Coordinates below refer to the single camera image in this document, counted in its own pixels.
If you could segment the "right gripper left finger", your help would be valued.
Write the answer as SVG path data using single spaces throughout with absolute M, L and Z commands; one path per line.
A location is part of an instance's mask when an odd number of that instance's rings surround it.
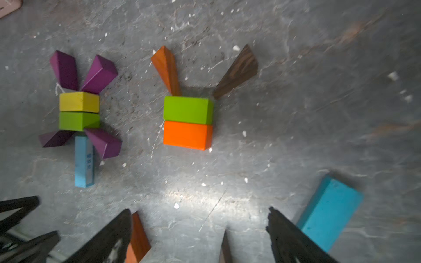
M 66 262 L 123 263 L 131 236 L 132 214 L 124 209 Z

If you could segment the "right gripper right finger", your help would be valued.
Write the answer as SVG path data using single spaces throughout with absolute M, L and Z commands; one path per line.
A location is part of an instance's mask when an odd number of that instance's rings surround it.
M 266 231 L 277 263 L 337 263 L 280 211 L 269 210 Z

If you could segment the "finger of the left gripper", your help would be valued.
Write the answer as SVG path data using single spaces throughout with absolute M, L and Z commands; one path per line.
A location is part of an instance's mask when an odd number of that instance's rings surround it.
M 40 199 L 38 196 L 1 201 L 1 213 L 17 209 L 12 215 L 1 220 L 1 233 L 5 233 L 13 228 L 39 205 Z
M 1 253 L 1 263 L 45 263 L 50 251 L 59 243 L 58 231 L 31 239 Z

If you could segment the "reddish brown wedge block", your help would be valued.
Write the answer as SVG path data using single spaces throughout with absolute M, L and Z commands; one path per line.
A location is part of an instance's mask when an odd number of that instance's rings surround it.
M 140 263 L 151 249 L 139 213 L 132 214 L 133 230 L 130 244 L 127 248 L 126 263 Z

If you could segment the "small teal block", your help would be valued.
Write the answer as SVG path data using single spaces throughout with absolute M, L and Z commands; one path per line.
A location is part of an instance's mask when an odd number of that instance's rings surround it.
M 296 226 L 327 253 L 357 211 L 363 197 L 354 188 L 327 175 Z

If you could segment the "light blue eraser block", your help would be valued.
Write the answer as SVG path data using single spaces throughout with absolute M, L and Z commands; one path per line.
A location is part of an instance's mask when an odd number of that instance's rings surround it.
M 87 136 L 75 137 L 75 186 L 88 188 L 94 185 L 93 144 Z

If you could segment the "dark brown wedge block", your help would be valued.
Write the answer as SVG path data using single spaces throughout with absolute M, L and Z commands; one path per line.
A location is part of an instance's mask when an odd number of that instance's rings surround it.
M 224 231 L 220 249 L 219 263 L 233 263 L 227 231 Z

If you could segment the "purple wedge block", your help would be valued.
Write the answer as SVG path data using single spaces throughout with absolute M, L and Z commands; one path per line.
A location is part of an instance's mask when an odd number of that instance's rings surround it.
M 50 65 L 62 88 L 79 90 L 76 59 L 73 56 L 56 50 L 50 58 Z
M 83 83 L 81 92 L 98 95 L 118 76 L 115 64 L 100 55 L 96 55 Z
M 57 130 L 50 133 L 41 134 L 38 140 L 43 148 L 63 146 L 76 134 L 75 131 Z
M 100 128 L 84 128 L 102 159 L 117 157 L 121 152 L 122 141 Z

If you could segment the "green rectangular block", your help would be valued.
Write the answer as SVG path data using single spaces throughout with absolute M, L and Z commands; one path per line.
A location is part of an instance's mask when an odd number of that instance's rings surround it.
M 59 114 L 59 129 L 76 132 L 84 131 L 84 128 L 99 128 L 99 114 L 88 112 L 61 112 Z

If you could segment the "yellow rectangular block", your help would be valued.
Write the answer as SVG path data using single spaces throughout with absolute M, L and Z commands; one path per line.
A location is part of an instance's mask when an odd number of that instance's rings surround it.
M 98 114 L 100 111 L 99 95 L 74 92 L 59 95 L 60 112 L 90 112 Z

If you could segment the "orange rectangular block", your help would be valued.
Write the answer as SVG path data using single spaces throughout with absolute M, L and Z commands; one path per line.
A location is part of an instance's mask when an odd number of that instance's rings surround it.
M 164 122 L 163 143 L 205 151 L 212 145 L 213 126 L 184 123 Z

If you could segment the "dark walnut wedge block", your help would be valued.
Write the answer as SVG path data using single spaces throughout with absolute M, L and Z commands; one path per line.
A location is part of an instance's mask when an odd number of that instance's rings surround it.
M 215 99 L 220 99 L 232 92 L 236 87 L 248 81 L 258 73 L 258 61 L 247 44 L 241 50 L 236 60 L 218 83 L 213 92 Z

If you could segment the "orange brown wedge block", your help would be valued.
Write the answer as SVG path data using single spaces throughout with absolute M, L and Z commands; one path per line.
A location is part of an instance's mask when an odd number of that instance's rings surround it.
M 182 96 L 175 57 L 172 52 L 167 47 L 162 46 L 152 56 L 151 61 L 162 81 L 166 85 L 169 93 L 172 96 Z

